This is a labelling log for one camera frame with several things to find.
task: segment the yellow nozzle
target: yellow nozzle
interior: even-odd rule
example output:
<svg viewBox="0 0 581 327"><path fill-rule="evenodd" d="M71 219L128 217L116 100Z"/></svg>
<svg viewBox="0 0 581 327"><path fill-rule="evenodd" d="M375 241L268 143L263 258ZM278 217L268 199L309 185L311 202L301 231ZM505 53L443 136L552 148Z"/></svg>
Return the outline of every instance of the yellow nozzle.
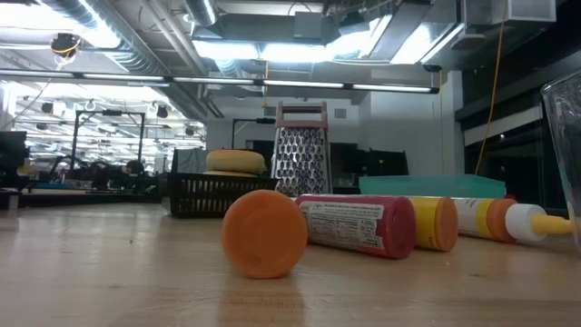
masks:
<svg viewBox="0 0 581 327"><path fill-rule="evenodd" d="M573 223L559 216L536 214L533 216L533 231L539 234L572 233Z"/></svg>

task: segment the black basket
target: black basket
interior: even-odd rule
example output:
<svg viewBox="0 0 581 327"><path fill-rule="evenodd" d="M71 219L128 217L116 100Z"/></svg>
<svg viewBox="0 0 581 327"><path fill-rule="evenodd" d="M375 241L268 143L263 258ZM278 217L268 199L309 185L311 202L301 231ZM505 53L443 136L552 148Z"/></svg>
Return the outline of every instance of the black basket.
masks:
<svg viewBox="0 0 581 327"><path fill-rule="evenodd" d="M277 179L163 173L160 175L162 206L179 218L222 218L239 197L254 190L274 190Z"/></svg>

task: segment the yellow tube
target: yellow tube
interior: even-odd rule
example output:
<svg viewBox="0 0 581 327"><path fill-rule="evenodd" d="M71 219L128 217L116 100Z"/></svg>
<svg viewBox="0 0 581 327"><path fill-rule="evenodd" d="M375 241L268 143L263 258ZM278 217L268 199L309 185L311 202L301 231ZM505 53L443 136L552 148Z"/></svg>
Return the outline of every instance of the yellow tube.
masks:
<svg viewBox="0 0 581 327"><path fill-rule="evenodd" d="M448 252L458 240L458 212L450 198L411 197L416 211L416 246Z"/></svg>
<svg viewBox="0 0 581 327"><path fill-rule="evenodd" d="M533 231L539 234L572 233L573 223L559 216L536 214L533 216Z"/></svg>

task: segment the fluorescent light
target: fluorescent light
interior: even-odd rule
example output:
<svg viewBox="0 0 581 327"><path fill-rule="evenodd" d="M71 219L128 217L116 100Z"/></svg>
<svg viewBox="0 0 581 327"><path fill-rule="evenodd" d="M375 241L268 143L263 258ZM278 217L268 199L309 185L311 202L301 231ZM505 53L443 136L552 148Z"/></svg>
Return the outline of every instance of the fluorescent light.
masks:
<svg viewBox="0 0 581 327"><path fill-rule="evenodd" d="M251 43L193 41L198 55L213 60L256 59L258 51Z"/></svg>
<svg viewBox="0 0 581 327"><path fill-rule="evenodd" d="M418 86L354 84L353 90L430 93L432 89L430 87L418 87Z"/></svg>
<svg viewBox="0 0 581 327"><path fill-rule="evenodd" d="M369 56L369 54L371 53L371 51L373 51L373 48L375 48L375 45L378 43L379 39L385 32L385 29L388 28L389 22L391 22L392 17L393 17L392 15L384 15L383 17L381 17L381 20L379 20L379 22L376 22L376 19L369 22L369 29L372 30L373 32L371 33L368 42L361 48L361 51L359 51L359 58Z"/></svg>
<svg viewBox="0 0 581 327"><path fill-rule="evenodd" d="M211 77L174 77L175 82L185 83L205 83L205 84L233 84L233 85L252 85L251 79L241 78L211 78Z"/></svg>
<svg viewBox="0 0 581 327"><path fill-rule="evenodd" d="M442 41L440 41L431 51L428 52L423 58L421 58L420 62L422 64L426 63L429 59L431 59L435 54L437 54L442 48L447 45L458 33L460 33L464 29L464 23L460 23L456 28L448 34Z"/></svg>
<svg viewBox="0 0 581 327"><path fill-rule="evenodd" d="M149 76L149 75L134 75L134 74L83 74L85 78L90 79L108 79L108 80L119 80L119 81L149 81L149 82L160 82L163 81L162 76Z"/></svg>
<svg viewBox="0 0 581 327"><path fill-rule="evenodd" d="M141 127L141 124L117 124L118 127ZM169 126L168 124L145 124L143 127L145 128L167 128L171 126Z"/></svg>
<svg viewBox="0 0 581 327"><path fill-rule="evenodd" d="M332 59L324 45L269 44L262 59L278 63L320 63Z"/></svg>
<svg viewBox="0 0 581 327"><path fill-rule="evenodd" d="M302 81L276 81L264 80L267 86L298 86L298 87L322 87L322 88L343 88L343 83L327 82L302 82Z"/></svg>
<svg viewBox="0 0 581 327"><path fill-rule="evenodd" d="M8 76L32 76L32 77L52 77L52 78L72 78L74 75L72 73L65 72L53 72L53 71L25 71L25 70L11 70L11 69L0 69L0 75Z"/></svg>
<svg viewBox="0 0 581 327"><path fill-rule="evenodd" d="M72 141L72 135L62 135L62 134L34 134L29 133L26 135L27 139L30 140L60 140L60 141ZM139 138L138 137L119 137L119 136L89 136L89 135L79 135L77 136L77 141L97 141L97 140L107 140L111 141L111 143L121 143L121 144L138 144ZM198 143L200 142L200 138L197 137L189 137L185 139L172 139L172 138L143 138L144 144L152 145L154 144L155 140L159 140L162 143L169 143L169 144L191 144L191 143Z"/></svg>
<svg viewBox="0 0 581 327"><path fill-rule="evenodd" d="M0 26L49 31L73 31L79 24L48 6L0 4Z"/></svg>
<svg viewBox="0 0 581 327"><path fill-rule="evenodd" d="M421 24L389 62L392 64L415 64L426 55L432 46L429 41L429 29L425 24Z"/></svg>
<svg viewBox="0 0 581 327"><path fill-rule="evenodd" d="M349 55L360 51L365 46L371 31L355 32L342 35L337 40L329 43L326 47L331 58L337 55Z"/></svg>

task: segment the wooden table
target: wooden table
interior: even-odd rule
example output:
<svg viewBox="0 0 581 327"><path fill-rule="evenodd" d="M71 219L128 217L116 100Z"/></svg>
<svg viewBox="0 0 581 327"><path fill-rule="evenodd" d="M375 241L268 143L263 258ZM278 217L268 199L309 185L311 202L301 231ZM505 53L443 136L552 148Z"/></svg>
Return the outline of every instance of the wooden table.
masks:
<svg viewBox="0 0 581 327"><path fill-rule="evenodd" d="M581 260L462 238L391 261L310 246L290 276L225 261L219 220L159 205L20 212L0 220L8 326L579 326Z"/></svg>

